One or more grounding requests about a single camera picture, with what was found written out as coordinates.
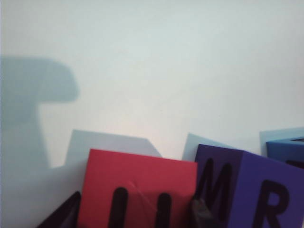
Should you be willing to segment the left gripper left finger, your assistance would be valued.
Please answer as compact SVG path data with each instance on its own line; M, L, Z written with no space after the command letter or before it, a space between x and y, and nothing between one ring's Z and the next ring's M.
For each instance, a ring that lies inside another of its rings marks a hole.
M75 228L79 213L81 194L73 193L55 211L53 211L38 228Z

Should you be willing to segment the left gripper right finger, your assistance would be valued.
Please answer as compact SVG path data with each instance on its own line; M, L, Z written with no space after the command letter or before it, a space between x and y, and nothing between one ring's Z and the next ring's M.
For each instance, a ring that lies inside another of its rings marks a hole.
M191 228L219 228L220 224L214 219L205 201L193 198L191 201Z

